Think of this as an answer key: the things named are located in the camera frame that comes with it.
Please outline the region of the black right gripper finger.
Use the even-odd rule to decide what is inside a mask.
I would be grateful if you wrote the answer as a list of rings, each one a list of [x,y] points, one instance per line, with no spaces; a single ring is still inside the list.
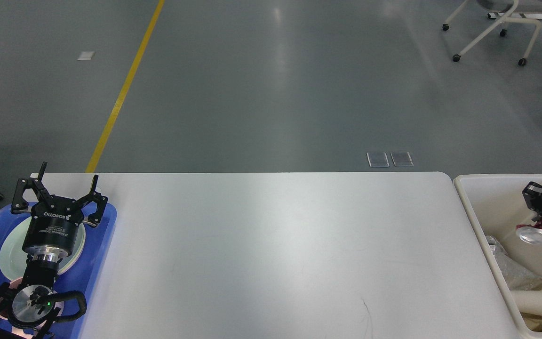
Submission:
[[[542,222],[542,186],[536,182],[529,182],[522,195],[527,208],[534,213],[533,221]]]

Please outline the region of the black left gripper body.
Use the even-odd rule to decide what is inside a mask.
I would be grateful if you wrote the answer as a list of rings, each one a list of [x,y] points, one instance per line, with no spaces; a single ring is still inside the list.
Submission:
[[[51,206],[37,203],[31,208],[31,220],[22,243],[22,250],[29,255],[50,250],[59,258],[66,258],[73,253],[79,225],[83,221],[82,209],[69,206]]]

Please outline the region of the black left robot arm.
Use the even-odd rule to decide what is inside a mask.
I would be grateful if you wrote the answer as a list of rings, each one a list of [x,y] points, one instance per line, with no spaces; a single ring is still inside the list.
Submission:
[[[54,285],[62,260],[74,253],[80,227],[99,226],[108,198],[97,191],[98,175],[81,198],[50,194],[43,184],[46,169],[44,162],[35,178],[18,179],[10,206],[13,215],[30,215],[22,243],[27,260],[16,287],[0,284],[0,339],[21,339],[26,329],[42,339],[52,325],[78,320],[88,308],[84,292],[56,292]]]

